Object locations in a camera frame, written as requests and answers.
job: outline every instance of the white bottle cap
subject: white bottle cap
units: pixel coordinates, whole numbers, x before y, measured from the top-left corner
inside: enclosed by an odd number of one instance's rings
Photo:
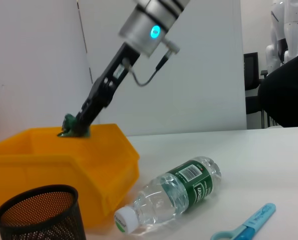
[[[126,234],[132,233],[140,226],[137,214],[130,206],[117,210],[114,214],[114,221],[118,229]]]

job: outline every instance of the plastic water bottle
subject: plastic water bottle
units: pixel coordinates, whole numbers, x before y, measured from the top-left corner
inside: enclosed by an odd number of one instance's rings
[[[126,234],[139,226],[166,222],[216,192],[220,182],[218,165],[196,157],[144,186],[131,205],[115,212],[114,221]]]

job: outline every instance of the barcode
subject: barcode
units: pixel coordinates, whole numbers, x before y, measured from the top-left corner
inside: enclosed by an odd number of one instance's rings
[[[186,167],[185,169],[179,171],[179,173],[184,176],[184,178],[189,182],[196,177],[200,176],[202,172],[199,168],[197,168],[195,165],[190,165]]]

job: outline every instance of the green bottle label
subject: green bottle label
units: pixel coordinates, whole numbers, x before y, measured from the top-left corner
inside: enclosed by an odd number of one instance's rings
[[[187,161],[168,173],[175,175],[183,183],[189,197],[188,208],[212,192],[211,175],[205,166],[198,161]]]

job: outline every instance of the black chair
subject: black chair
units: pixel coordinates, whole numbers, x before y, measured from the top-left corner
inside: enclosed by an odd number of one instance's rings
[[[261,75],[268,74],[266,71],[261,71]],[[246,91],[256,89],[263,79],[259,78],[259,63],[258,53],[247,53],[244,55],[244,89]],[[261,112],[261,128],[264,128],[264,110],[260,106],[258,96],[249,96],[245,98],[246,114],[254,114]]]

